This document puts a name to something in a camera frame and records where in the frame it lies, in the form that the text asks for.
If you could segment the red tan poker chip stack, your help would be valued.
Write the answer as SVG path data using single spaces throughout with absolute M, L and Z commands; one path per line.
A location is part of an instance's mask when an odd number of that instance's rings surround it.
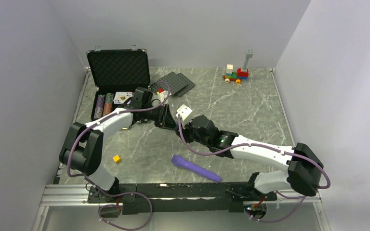
M 105 103 L 104 108 L 103 108 L 103 115 L 106 116 L 112 112 L 112 103 Z

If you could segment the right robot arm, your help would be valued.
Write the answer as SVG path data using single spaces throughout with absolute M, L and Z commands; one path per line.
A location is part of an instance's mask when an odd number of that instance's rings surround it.
M 234 132 L 219 130 L 206 116 L 200 115 L 185 124 L 177 114 L 177 135 L 191 152 L 202 156 L 247 159 L 274 167 L 269 173 L 256 172 L 247 185 L 252 200 L 264 194 L 292 189 L 303 196 L 315 196 L 318 190 L 330 187 L 324 166 L 304 143 L 277 146 L 255 141 Z

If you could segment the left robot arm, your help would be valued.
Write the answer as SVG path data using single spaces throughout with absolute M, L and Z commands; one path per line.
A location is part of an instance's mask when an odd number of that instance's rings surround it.
M 70 125 L 59 154 L 59 161 L 66 165 L 70 177 L 83 176 L 101 188 L 100 196 L 107 202 L 115 201 L 120 193 L 119 180 L 101 164 L 103 142 L 109 136 L 137 122 L 153 121 L 155 127 L 174 130 L 177 127 L 165 102 L 153 106 L 152 91 L 138 87 L 128 105 L 95 121 Z

